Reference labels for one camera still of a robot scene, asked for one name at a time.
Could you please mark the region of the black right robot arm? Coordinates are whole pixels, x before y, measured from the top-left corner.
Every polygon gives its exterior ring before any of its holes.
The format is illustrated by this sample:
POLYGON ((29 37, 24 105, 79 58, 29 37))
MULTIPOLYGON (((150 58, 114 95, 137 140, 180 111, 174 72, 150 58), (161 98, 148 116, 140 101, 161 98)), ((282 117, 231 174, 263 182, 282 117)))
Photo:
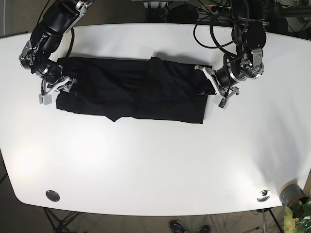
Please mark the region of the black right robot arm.
POLYGON ((44 105, 52 103, 52 93, 63 90, 69 92, 77 81, 63 74, 62 65, 50 60, 63 36, 71 32, 71 41, 66 58, 69 57, 75 39, 74 25, 83 17, 92 0, 56 0, 48 9, 43 9, 30 40, 19 56, 24 69, 39 76, 41 93, 39 102, 44 105))

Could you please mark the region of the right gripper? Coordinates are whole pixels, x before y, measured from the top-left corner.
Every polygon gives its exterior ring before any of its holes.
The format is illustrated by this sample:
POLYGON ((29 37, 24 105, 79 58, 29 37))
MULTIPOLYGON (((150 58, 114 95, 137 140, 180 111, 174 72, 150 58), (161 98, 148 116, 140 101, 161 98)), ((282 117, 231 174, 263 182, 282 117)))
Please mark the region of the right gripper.
POLYGON ((19 61, 24 69, 29 69, 32 73, 39 76, 41 81, 41 92, 38 95, 39 103, 48 105, 52 103, 52 94, 61 90, 69 92, 74 84, 75 78, 63 74, 63 67, 52 61, 44 64, 35 62, 35 54, 39 45, 32 46, 28 41, 19 56, 19 61))

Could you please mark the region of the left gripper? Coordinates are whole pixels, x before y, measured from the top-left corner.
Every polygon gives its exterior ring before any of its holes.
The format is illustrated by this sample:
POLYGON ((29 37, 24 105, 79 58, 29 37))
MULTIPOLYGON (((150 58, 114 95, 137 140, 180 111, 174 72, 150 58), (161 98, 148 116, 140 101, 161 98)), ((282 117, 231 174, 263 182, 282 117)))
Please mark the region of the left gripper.
POLYGON ((194 69, 204 73, 211 82, 214 89, 215 104, 225 109, 229 98, 239 95, 237 83, 244 82, 247 79, 256 79, 264 73, 264 64, 262 62, 263 50, 254 49, 241 53, 236 59, 229 61, 224 58, 224 66, 219 70, 208 67, 195 66, 194 69))

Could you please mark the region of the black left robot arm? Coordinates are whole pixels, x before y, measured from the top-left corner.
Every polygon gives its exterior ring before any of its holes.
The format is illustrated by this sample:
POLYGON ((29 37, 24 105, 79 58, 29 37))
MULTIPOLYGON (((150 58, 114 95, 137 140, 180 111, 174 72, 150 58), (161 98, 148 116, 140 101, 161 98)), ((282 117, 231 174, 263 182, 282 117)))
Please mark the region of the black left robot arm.
POLYGON ((219 97, 217 104, 224 109, 230 97, 238 95, 237 83, 256 79, 264 73, 263 48, 266 44, 263 4, 260 0, 233 0, 231 2, 233 23, 232 40, 221 45, 214 34, 214 23, 219 17, 227 17, 225 12, 210 15, 210 36, 214 49, 223 52, 223 67, 214 70, 196 66, 211 82, 214 95, 219 97))

